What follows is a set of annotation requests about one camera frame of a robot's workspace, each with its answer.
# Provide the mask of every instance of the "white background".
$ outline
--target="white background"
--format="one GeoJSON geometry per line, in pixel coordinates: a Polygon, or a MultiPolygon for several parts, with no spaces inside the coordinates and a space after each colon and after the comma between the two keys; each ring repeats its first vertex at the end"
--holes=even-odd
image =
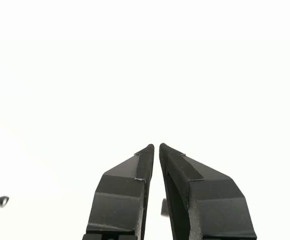
{"type": "Polygon", "coordinates": [[[290,40],[290,0],[0,0],[0,40],[290,40]]]}
{"type": "Polygon", "coordinates": [[[103,172],[165,142],[231,176],[259,240],[290,238],[290,41],[1,41],[0,240],[82,238],[103,172]]]}

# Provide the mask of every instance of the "white backdrop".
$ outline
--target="white backdrop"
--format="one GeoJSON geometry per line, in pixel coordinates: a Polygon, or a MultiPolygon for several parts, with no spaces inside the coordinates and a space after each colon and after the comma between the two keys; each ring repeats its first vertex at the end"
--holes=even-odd
{"type": "Polygon", "coordinates": [[[231,176],[259,240],[290,238],[290,42],[0,42],[0,240],[79,240],[103,172],[165,142],[231,176]]]}

